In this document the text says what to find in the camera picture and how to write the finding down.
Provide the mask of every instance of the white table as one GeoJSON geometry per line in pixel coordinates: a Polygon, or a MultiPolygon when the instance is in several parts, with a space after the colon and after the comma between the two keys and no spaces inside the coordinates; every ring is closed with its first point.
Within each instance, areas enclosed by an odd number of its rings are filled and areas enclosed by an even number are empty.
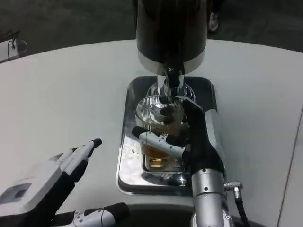
{"type": "MultiPolygon", "coordinates": [[[[277,226],[289,172],[303,102],[302,71],[301,53],[208,40],[205,61],[192,73],[215,85],[229,180],[244,183],[249,218],[269,227],[277,226]]],[[[116,185],[126,89],[144,75],[152,74],[139,64],[135,40],[1,64],[0,191],[33,163],[100,137],[103,145],[60,211],[121,201],[191,206],[191,198],[125,195],[116,185]]]]}

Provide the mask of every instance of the stainless steel drip tray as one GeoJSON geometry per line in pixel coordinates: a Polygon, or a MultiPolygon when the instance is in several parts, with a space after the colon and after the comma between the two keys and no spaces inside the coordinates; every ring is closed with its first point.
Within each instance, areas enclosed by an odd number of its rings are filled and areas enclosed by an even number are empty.
{"type": "MultiPolygon", "coordinates": [[[[120,190],[128,194],[190,196],[190,176],[183,173],[180,162],[177,164],[175,160],[170,160],[168,169],[149,168],[138,139],[131,133],[136,126],[134,110],[156,81],[156,77],[137,77],[127,89],[117,184],[120,190]]],[[[216,109],[214,87],[209,80],[202,77],[185,77],[185,83],[193,89],[196,102],[205,111],[216,109]]]]}

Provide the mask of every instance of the gray carpet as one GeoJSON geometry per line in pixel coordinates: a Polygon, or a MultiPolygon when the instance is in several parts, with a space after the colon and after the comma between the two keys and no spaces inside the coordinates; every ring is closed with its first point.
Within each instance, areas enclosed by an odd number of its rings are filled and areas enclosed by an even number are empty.
{"type": "MultiPolygon", "coordinates": [[[[135,38],[131,0],[0,1],[0,31],[8,29],[28,43],[25,55],[135,38]]],[[[303,52],[303,1],[227,0],[209,38],[303,52]]]]}

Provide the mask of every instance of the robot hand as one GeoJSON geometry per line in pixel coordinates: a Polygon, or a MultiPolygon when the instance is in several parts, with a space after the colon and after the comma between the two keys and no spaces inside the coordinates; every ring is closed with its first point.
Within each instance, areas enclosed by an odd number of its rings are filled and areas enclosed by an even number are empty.
{"type": "MultiPolygon", "coordinates": [[[[240,188],[229,187],[237,185],[225,183],[225,168],[221,157],[209,139],[206,114],[197,103],[183,96],[176,96],[182,102],[187,123],[189,125],[188,139],[176,138],[171,135],[161,135],[142,127],[133,128],[132,134],[142,143],[149,144],[176,158],[181,158],[190,169],[194,207],[196,214],[192,226],[198,227],[232,227],[228,215],[225,190],[240,188]]],[[[247,218],[242,219],[249,226],[247,218]]]]}
{"type": "Polygon", "coordinates": [[[94,139],[33,166],[0,196],[0,226],[109,227],[127,217],[129,210],[124,203],[55,215],[101,144],[101,139],[94,139]]]}

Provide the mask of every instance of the cable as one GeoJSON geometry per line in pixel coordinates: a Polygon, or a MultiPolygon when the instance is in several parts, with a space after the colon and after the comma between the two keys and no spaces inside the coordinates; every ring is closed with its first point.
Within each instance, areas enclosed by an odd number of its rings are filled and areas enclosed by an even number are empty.
{"type": "Polygon", "coordinates": [[[248,221],[248,218],[245,213],[245,209],[243,206],[243,199],[242,198],[237,198],[235,199],[237,209],[241,218],[241,221],[245,224],[246,227],[251,227],[250,222],[248,221]]]}
{"type": "Polygon", "coordinates": [[[7,35],[7,34],[10,33],[10,32],[13,33],[13,30],[10,29],[10,30],[8,30],[7,32],[1,34],[1,35],[0,35],[0,38],[2,38],[4,35],[7,35]]]}
{"type": "Polygon", "coordinates": [[[8,42],[8,60],[10,61],[10,59],[9,59],[9,43],[11,43],[11,40],[9,40],[9,42],[8,42]]]}

